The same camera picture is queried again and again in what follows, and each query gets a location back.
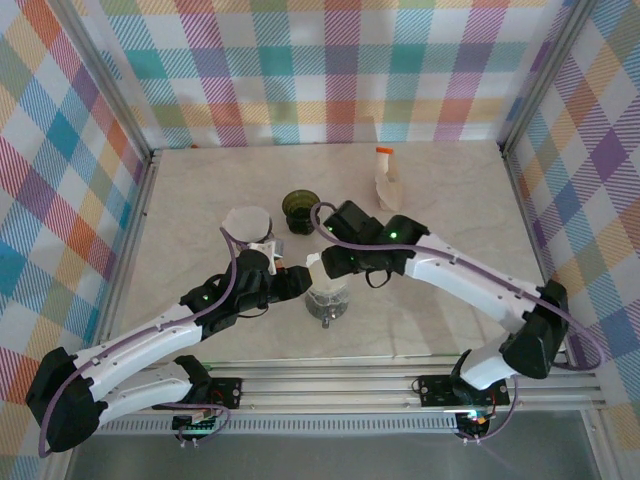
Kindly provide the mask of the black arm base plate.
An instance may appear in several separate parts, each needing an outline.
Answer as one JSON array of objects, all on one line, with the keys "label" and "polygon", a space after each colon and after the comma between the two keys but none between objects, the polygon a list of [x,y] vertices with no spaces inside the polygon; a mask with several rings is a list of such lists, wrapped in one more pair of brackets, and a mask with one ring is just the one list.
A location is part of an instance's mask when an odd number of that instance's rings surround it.
[{"label": "black arm base plate", "polygon": [[230,410],[240,407],[243,380],[238,377],[214,377],[211,379],[206,399]]},{"label": "black arm base plate", "polygon": [[478,390],[451,375],[422,375],[411,383],[422,407],[494,407],[511,403],[505,380]]}]

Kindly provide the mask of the grey metal sheet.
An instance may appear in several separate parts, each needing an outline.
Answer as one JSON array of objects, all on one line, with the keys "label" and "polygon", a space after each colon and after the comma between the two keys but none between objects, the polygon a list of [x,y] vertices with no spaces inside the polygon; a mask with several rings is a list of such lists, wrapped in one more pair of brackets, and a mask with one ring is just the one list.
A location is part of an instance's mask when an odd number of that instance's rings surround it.
[{"label": "grey metal sheet", "polygon": [[583,448],[537,453],[416,436],[221,436],[199,448],[171,438],[98,436],[65,480],[601,480]]}]

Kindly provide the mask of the wide aluminium mounting rail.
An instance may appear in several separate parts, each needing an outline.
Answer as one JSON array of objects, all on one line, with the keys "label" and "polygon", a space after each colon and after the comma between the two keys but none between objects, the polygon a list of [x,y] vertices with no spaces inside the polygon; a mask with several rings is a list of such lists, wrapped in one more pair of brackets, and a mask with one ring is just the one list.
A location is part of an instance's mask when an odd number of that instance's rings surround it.
[{"label": "wide aluminium mounting rail", "polygon": [[243,380],[240,412],[388,413],[419,409],[444,413],[507,410],[582,410],[602,407],[604,395],[590,373],[554,369],[542,380],[505,379],[511,403],[494,407],[422,407],[411,383],[422,375],[450,375],[450,356],[382,356],[201,363],[214,377]]}]

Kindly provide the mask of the smoky grey plastic cup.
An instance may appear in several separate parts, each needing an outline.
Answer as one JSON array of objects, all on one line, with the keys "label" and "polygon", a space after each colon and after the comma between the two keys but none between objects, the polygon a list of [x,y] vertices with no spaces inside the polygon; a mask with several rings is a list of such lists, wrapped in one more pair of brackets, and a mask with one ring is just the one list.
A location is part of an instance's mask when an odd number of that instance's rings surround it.
[{"label": "smoky grey plastic cup", "polygon": [[345,292],[335,295],[308,292],[305,296],[305,306],[308,313],[321,322],[322,328],[328,329],[334,320],[346,313],[349,295]]}]

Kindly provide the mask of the dark green coffee dripper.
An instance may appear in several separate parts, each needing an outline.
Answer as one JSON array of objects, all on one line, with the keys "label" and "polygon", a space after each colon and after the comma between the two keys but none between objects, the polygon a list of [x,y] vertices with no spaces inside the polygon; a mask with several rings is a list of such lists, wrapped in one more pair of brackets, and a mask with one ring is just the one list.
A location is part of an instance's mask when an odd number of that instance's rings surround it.
[{"label": "dark green coffee dripper", "polygon": [[299,189],[288,193],[282,200],[282,211],[289,230],[296,235],[310,235],[314,231],[311,209],[320,202],[312,191]]}]

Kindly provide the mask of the aluminium side rail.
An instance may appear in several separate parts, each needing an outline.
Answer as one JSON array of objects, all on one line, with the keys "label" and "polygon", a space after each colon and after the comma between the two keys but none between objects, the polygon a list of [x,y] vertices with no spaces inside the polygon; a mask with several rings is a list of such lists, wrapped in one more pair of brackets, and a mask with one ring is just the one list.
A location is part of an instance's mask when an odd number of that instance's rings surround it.
[{"label": "aluminium side rail", "polygon": [[[511,187],[513,189],[513,192],[516,198],[516,202],[517,202],[520,214],[523,219],[524,227],[526,229],[527,236],[529,238],[529,243],[531,245],[534,258],[536,260],[542,280],[543,282],[546,282],[549,279],[549,273],[546,269],[546,265],[544,264],[541,248],[537,242],[537,237],[533,228],[532,217],[529,214],[529,210],[526,206],[524,191],[520,186],[518,175],[514,170],[509,154],[505,152],[501,144],[499,144],[498,147],[499,147],[501,159],[503,161],[506,173],[508,175],[509,181],[511,183]],[[565,341],[561,343],[561,350],[559,351],[558,355],[559,355],[559,360],[558,360],[559,368],[562,370],[569,370],[569,366],[572,366],[574,358],[571,350],[567,348]]]},{"label": "aluminium side rail", "polygon": [[141,183],[135,197],[129,223],[122,243],[122,251],[115,264],[113,277],[106,290],[91,345],[98,345],[119,335],[131,286],[136,257],[144,232],[149,204],[164,151],[157,149],[142,171]]}]

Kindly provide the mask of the colourful plaid backdrop cloth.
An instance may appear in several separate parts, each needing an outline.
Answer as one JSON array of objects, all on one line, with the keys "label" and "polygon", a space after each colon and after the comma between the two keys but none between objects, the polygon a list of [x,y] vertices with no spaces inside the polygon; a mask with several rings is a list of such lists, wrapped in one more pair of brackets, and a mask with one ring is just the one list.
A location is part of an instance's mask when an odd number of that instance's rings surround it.
[{"label": "colourful plaid backdrop cloth", "polygon": [[142,155],[47,0],[0,0],[0,480],[37,480],[25,396],[91,344]]},{"label": "colourful plaid backdrop cloth", "polygon": [[575,0],[70,0],[154,148],[495,140]]},{"label": "colourful plaid backdrop cloth", "polygon": [[598,0],[515,149],[545,271],[568,291],[621,450],[640,454],[640,0]]}]

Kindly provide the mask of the clear glass dripper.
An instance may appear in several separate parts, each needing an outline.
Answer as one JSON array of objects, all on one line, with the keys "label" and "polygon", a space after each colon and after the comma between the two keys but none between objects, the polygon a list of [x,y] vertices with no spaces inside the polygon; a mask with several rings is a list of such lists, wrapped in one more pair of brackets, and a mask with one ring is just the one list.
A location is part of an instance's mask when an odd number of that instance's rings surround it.
[{"label": "clear glass dripper", "polygon": [[306,267],[311,277],[311,290],[323,296],[336,294],[347,287],[346,278],[331,279],[326,273],[320,253],[309,254],[306,258]]}]

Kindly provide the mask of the controller board with green light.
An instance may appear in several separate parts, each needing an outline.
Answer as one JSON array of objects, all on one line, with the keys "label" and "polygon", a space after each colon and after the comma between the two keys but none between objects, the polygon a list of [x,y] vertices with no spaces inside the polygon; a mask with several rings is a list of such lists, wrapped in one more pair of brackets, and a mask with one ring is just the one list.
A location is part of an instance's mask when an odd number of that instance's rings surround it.
[{"label": "controller board with green light", "polygon": [[182,446],[197,445],[200,440],[218,432],[224,419],[224,414],[218,409],[193,415],[176,415],[172,417],[171,430]]},{"label": "controller board with green light", "polygon": [[478,441],[484,438],[490,429],[491,420],[495,417],[495,411],[476,411],[456,413],[455,435],[463,441]]}]

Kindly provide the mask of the aluminium frame post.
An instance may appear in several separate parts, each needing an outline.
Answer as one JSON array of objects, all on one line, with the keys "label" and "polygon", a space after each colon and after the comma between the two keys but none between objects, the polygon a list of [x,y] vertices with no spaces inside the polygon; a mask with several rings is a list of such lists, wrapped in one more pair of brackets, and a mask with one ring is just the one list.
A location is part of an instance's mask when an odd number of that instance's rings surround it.
[{"label": "aluminium frame post", "polygon": [[598,3],[598,0],[568,1],[567,7],[560,8],[560,13],[563,13],[562,21],[553,22],[549,32],[550,39],[545,40],[538,50],[533,62],[533,66],[536,66],[535,76],[525,83],[526,89],[516,98],[500,135],[498,146],[505,160],[524,135],[536,109]]},{"label": "aluminium frame post", "polygon": [[81,17],[76,13],[71,0],[46,1],[62,28],[70,37],[71,43],[78,51],[97,87],[104,95],[107,104],[113,110],[122,129],[137,151],[142,154],[143,159],[149,163],[153,157],[153,150],[144,138],[133,113],[117,87],[114,77],[86,30]]}]

